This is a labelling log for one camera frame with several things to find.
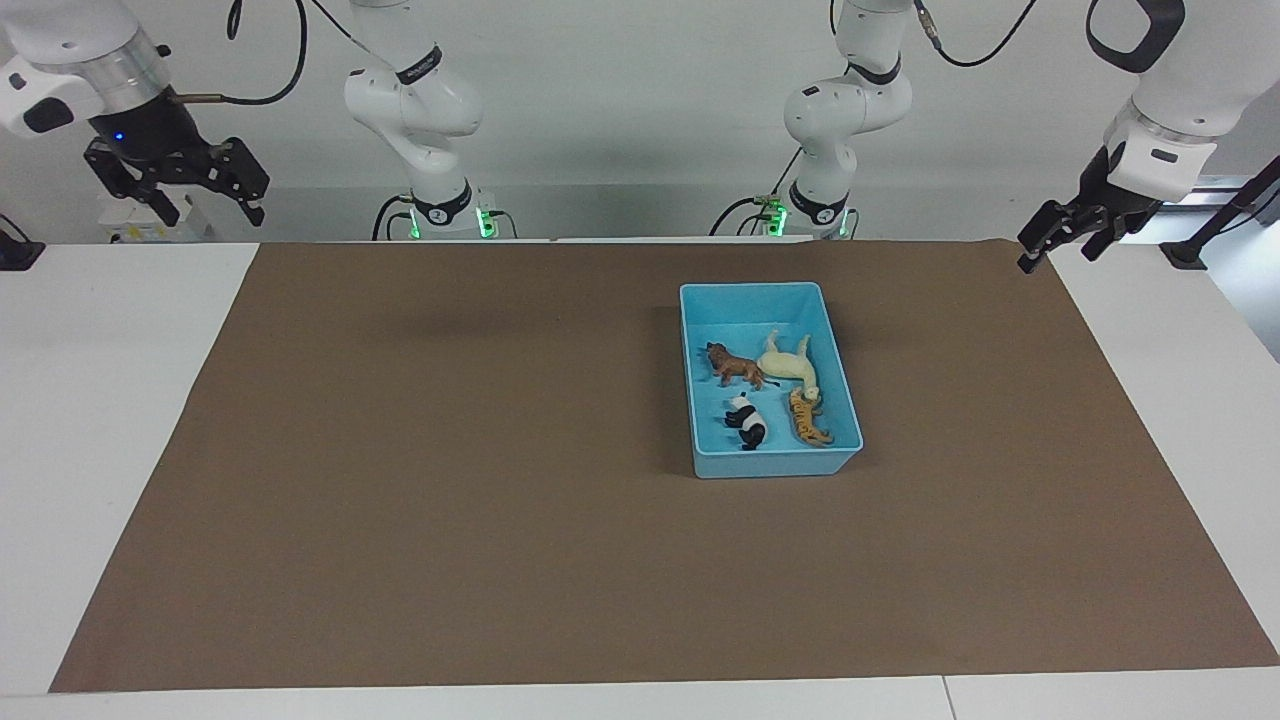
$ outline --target black and white panda figurine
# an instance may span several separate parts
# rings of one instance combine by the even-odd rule
[[[764,418],[760,416],[759,410],[746,398],[745,392],[730,400],[728,404],[733,406],[733,411],[724,414],[724,424],[739,429],[737,434],[742,438],[742,450],[760,447],[768,428],[764,425]]]

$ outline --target blue container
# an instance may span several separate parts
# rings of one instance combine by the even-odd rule
[[[694,473],[699,478],[776,478],[831,475],[863,448],[845,368],[840,363],[831,318],[814,283],[686,284],[680,288],[685,341],[685,384],[694,436]],[[805,445],[791,423],[787,395],[800,380],[754,389],[741,377],[721,387],[707,359],[707,343],[718,342],[740,357],[764,354],[764,341],[778,331],[778,350],[795,352],[809,334],[809,360],[822,388],[822,415],[815,425],[835,442],[824,448]],[[746,392],[768,425],[764,443],[744,451],[737,430],[724,424],[728,401]]]

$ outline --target white robotic arm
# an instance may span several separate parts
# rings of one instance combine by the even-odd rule
[[[200,184],[236,200],[255,225],[270,178],[239,138],[210,145],[169,85],[163,54],[120,0],[0,0],[18,55],[0,70],[0,123],[32,137],[88,120],[84,159],[115,197],[168,224],[157,183]]]
[[[1089,5],[1089,44],[1102,59],[1139,74],[1138,88],[1080,177],[1079,195],[1066,205],[1046,202],[1019,234],[1025,272],[1085,234],[1093,237],[1084,255],[1096,260],[1142,229],[1164,202],[1180,201],[1216,140],[1280,81],[1280,0],[1123,0],[1137,1],[1149,18],[1129,53],[1097,38],[1093,19],[1103,1],[1112,0]]]
[[[911,15],[911,0],[845,0],[836,42],[847,70],[787,100],[787,132],[803,147],[796,181],[783,199],[790,227],[838,234],[858,169],[850,140],[888,127],[911,109],[901,55]]]
[[[452,138],[474,135],[480,94],[444,65],[419,0],[351,0],[357,36],[388,67],[347,78],[347,109],[404,160],[413,208],[435,232],[497,231],[485,193],[463,174]]]

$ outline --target white table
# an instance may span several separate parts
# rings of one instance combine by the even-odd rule
[[[54,246],[32,272],[0,275],[0,717],[1261,720],[1280,712],[1280,669],[46,696],[255,251]],[[1153,247],[1115,247],[1093,265],[1061,251],[1055,265],[1275,642],[1280,365],[1208,277],[1170,269]]]

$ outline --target white wall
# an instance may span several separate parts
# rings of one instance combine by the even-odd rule
[[[228,42],[229,3],[127,0],[184,92],[274,91],[296,27],[287,0],[246,4]],[[349,9],[326,0],[343,20]],[[474,179],[520,214],[525,234],[701,233],[730,200],[767,191],[794,146],[787,94],[837,74],[823,0],[422,0],[448,61],[484,92],[485,124],[461,149]],[[984,53],[1023,0],[936,0],[954,55]],[[945,65],[913,24],[904,63],[916,90],[902,123],[858,141],[855,204],[881,237],[1011,236],[1047,196],[1066,199],[1134,78],[1089,51],[1085,0],[1038,6],[1001,58]],[[8,47],[0,47],[8,55]],[[229,240],[360,237],[402,182],[396,156],[342,104],[356,47],[312,14],[302,85],[269,108],[196,108],[209,140],[243,137],[271,173],[268,224],[229,201],[202,205]],[[1280,147],[1280,94],[1251,109],[1212,172],[1252,174]],[[0,210],[45,240],[99,237],[86,127],[35,141],[0,136]]]

